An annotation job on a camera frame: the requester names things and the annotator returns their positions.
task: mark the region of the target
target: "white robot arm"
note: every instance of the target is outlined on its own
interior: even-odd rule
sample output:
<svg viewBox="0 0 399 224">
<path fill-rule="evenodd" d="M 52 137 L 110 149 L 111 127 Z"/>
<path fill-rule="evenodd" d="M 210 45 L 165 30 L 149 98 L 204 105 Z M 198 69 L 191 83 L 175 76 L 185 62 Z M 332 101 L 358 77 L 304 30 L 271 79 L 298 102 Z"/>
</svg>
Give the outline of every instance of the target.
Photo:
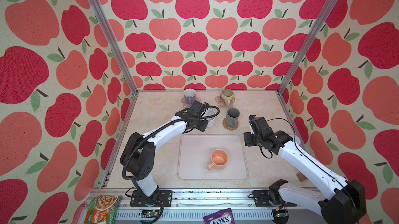
<svg viewBox="0 0 399 224">
<path fill-rule="evenodd" d="M 212 116 L 202 117 L 209 107 L 217 109 Z M 205 131 L 206 118 L 219 114 L 219 109 L 209 104 L 195 101 L 190 109 L 177 112 L 161 127 L 144 133 L 133 133 L 123 151 L 120 162 L 124 166 L 122 176 L 133 180 L 141 191 L 153 199 L 157 184 L 151 175 L 154 156 L 163 144 L 174 136 L 189 129 Z M 311 157 L 299 147 L 285 132 L 273 132 L 263 117 L 249 117 L 251 132 L 244 133 L 246 146 L 259 146 L 270 153 L 281 156 L 306 176 L 321 193 L 296 187 L 285 180 L 279 180 L 269 187 L 269 200 L 276 206 L 292 202 L 321 215 L 328 224 L 354 224 L 366 214 L 364 187 L 357 181 L 349 182 Z M 127 177 L 126 171 L 133 177 Z"/>
</svg>

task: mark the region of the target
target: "mug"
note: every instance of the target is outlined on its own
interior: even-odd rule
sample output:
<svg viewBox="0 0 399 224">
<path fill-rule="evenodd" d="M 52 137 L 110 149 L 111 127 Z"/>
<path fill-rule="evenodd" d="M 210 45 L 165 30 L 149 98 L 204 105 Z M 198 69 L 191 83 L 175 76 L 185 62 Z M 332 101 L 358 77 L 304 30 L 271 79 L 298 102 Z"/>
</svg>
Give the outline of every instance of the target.
<svg viewBox="0 0 399 224">
<path fill-rule="evenodd" d="M 216 111 L 213 108 L 208 108 L 204 114 L 204 117 L 207 116 L 212 116 L 216 114 Z M 212 118 L 207 118 L 206 120 L 208 120 L 208 125 L 207 127 L 212 127 L 215 124 L 215 118 L 216 117 L 212 117 Z"/>
<path fill-rule="evenodd" d="M 234 93 L 230 89 L 223 89 L 220 93 L 220 100 L 226 104 L 226 106 L 230 106 L 230 102 L 234 99 Z"/>
<path fill-rule="evenodd" d="M 184 91 L 184 100 L 187 104 L 191 105 L 196 100 L 196 92 L 194 89 L 186 89 Z"/>
<path fill-rule="evenodd" d="M 236 129 L 238 128 L 238 117 L 240 116 L 240 111 L 237 108 L 231 108 L 227 110 L 226 114 L 226 125 L 227 127 Z"/>
<path fill-rule="evenodd" d="M 227 153 L 224 150 L 217 149 L 214 152 L 212 152 L 211 160 L 212 162 L 207 167 L 208 170 L 211 169 L 222 170 L 226 167 L 229 157 L 227 156 Z"/>
</svg>

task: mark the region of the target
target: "orange mug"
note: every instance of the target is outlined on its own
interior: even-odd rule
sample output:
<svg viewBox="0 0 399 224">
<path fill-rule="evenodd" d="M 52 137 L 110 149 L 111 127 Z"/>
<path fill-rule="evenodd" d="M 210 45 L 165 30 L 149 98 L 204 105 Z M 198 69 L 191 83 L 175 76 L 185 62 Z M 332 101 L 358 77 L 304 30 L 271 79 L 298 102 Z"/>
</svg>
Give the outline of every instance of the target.
<svg viewBox="0 0 399 224">
<path fill-rule="evenodd" d="M 226 167 L 229 157 L 227 156 L 227 153 L 224 150 L 217 149 L 214 152 L 212 152 L 211 160 L 212 162 L 208 165 L 208 170 L 211 169 L 222 170 Z"/>
</svg>

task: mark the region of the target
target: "mug handle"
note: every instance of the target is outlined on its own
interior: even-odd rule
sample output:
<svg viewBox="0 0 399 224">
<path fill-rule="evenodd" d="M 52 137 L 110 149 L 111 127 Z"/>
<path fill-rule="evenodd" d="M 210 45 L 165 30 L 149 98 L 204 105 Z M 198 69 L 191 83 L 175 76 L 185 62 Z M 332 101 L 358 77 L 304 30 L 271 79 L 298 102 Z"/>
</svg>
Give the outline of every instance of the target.
<svg viewBox="0 0 399 224">
<path fill-rule="evenodd" d="M 211 170 L 211 169 L 213 169 L 213 167 L 214 167 L 214 164 L 213 164 L 213 162 L 211 162 L 211 163 L 208 165 L 207 169 L 208 169 L 208 170 Z"/>
</svg>

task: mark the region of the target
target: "white tray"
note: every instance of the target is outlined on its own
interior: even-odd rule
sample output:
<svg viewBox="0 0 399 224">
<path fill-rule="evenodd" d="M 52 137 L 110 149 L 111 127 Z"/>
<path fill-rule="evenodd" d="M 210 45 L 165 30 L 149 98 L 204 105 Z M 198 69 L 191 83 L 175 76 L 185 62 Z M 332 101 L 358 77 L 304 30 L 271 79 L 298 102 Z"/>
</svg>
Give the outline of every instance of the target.
<svg viewBox="0 0 399 224">
<path fill-rule="evenodd" d="M 211 154 L 224 150 L 229 161 L 222 170 L 207 170 Z M 182 180 L 243 181 L 248 177 L 243 141 L 238 135 L 183 135 L 180 142 L 179 168 Z"/>
</svg>

